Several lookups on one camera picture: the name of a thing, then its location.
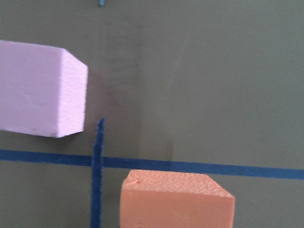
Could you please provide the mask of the orange foam block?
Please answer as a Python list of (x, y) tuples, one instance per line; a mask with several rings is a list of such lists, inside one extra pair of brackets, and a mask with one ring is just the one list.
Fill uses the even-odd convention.
[(122, 228), (231, 228), (235, 197), (205, 174), (131, 170), (122, 183)]

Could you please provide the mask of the pink foam block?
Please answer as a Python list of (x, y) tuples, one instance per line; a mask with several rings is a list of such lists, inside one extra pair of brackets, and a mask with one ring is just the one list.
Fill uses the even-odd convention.
[(87, 81), (87, 65), (63, 48), (1, 41), (1, 130), (55, 138), (82, 132)]

